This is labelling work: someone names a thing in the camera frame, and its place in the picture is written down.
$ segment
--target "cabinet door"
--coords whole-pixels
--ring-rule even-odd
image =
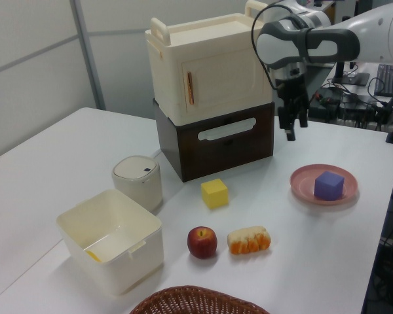
[[[263,93],[263,68],[253,49],[182,63],[187,112]]]

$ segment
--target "white plastic bin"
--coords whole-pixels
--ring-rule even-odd
[[[151,20],[145,32],[155,99],[182,126],[272,101],[272,88],[252,47],[252,9],[176,26]],[[262,22],[254,27],[257,38]]]
[[[57,218],[72,257],[106,292],[120,295],[163,262],[162,223],[118,190]]]

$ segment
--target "cream plastic cabinet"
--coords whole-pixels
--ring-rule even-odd
[[[176,26],[151,20],[145,35],[155,100],[176,126],[272,102],[251,41],[251,11],[265,6],[248,1],[245,14]]]

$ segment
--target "keyboard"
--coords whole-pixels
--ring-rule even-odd
[[[379,64],[374,95],[393,97],[393,65]]]

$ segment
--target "pink plate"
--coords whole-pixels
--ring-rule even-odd
[[[326,201],[314,196],[314,182],[316,178],[325,171],[336,173],[343,176],[343,191],[342,196],[335,201]],[[331,165],[316,164],[301,167],[293,172],[290,178],[291,189],[293,193],[302,200],[320,205],[337,205],[350,200],[355,196],[358,183],[353,175],[348,171]]]

